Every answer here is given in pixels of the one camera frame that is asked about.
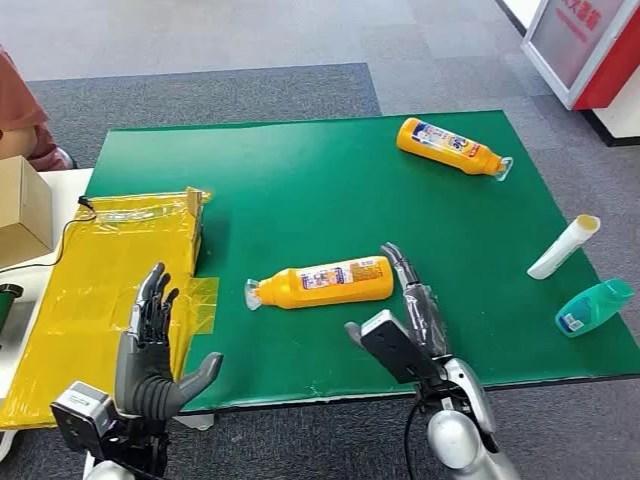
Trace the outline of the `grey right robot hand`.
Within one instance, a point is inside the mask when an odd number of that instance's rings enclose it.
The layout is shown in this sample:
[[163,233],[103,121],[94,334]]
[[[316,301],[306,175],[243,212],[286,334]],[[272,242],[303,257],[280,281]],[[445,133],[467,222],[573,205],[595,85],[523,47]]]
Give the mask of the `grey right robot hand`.
[[400,283],[404,321],[383,310],[362,325],[347,322],[344,329],[353,343],[396,376],[402,369],[407,377],[440,376],[442,362],[450,353],[435,296],[398,246],[386,242],[380,250]]

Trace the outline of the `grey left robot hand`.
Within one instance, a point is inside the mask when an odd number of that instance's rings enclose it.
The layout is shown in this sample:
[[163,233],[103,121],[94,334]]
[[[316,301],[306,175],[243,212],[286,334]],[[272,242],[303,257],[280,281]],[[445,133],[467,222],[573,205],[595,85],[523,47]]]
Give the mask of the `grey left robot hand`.
[[174,377],[168,330],[179,290],[166,294],[170,280],[162,262],[151,269],[138,288],[129,326],[120,336],[115,403],[123,415],[168,420],[212,384],[222,367],[223,355],[211,352],[198,370],[180,380]]

